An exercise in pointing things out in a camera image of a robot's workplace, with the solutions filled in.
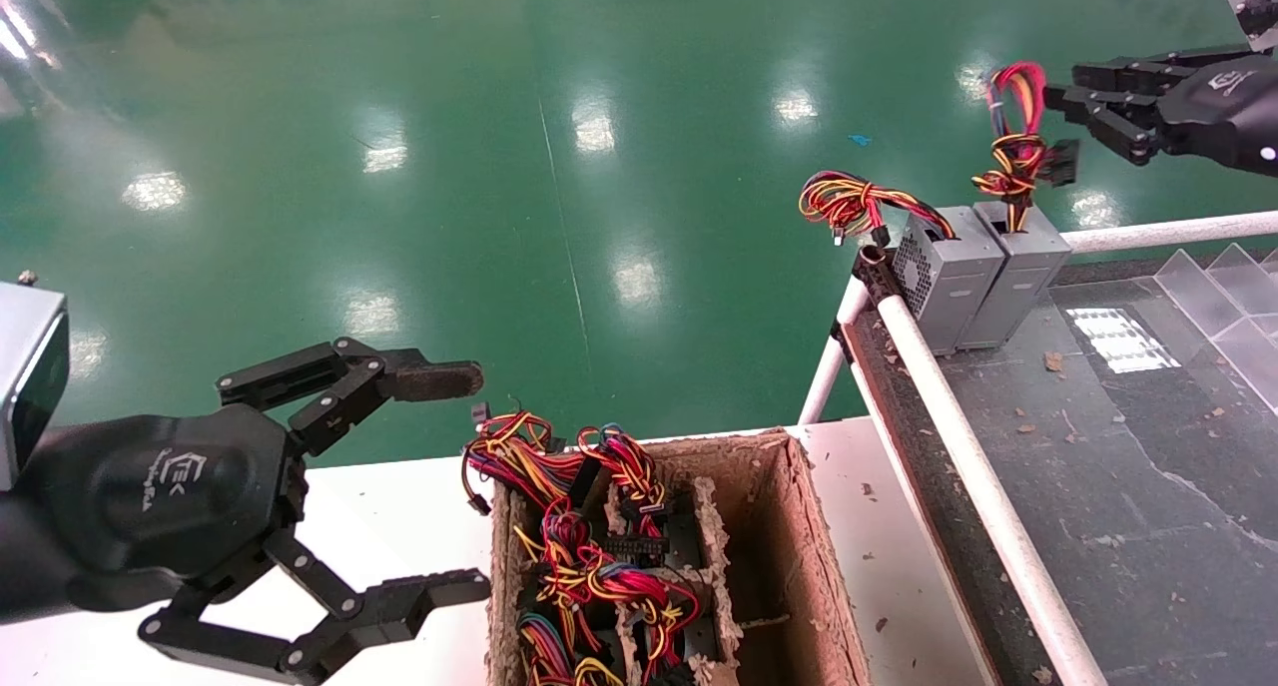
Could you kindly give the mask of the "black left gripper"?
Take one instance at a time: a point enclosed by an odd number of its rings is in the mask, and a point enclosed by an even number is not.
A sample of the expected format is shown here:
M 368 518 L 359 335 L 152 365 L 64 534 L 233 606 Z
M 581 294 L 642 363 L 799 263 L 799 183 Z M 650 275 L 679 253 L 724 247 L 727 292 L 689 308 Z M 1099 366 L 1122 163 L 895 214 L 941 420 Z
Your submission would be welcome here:
M 75 577 L 196 577 L 141 625 L 142 643 L 192 666 L 323 685 L 360 652 L 414 640 L 429 613 L 488 599 L 491 581 L 452 568 L 351 590 L 284 530 L 305 499 L 291 438 L 296 452 L 321 455 L 389 400 L 464 399 L 483 385 L 478 362 L 337 339 L 221 376 L 227 408 L 215 413 L 59 428 L 19 476 L 18 551 Z M 259 413 L 300 399 L 291 436 Z M 273 567 L 325 609 L 311 631 L 288 640 L 202 620 Z

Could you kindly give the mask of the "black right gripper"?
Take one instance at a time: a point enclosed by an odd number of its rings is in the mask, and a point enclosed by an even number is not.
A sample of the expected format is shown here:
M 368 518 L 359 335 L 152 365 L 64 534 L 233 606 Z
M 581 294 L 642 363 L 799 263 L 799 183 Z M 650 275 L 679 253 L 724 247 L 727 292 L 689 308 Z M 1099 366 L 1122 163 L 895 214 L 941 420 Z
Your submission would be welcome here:
M 1042 89 L 1044 107 L 1134 166 L 1149 164 L 1162 146 L 1167 155 L 1277 176 L 1277 63 L 1269 55 L 1208 46 L 1074 64 L 1071 77 L 1074 86 Z M 1136 95 L 1166 91 L 1158 112 L 1154 95 Z

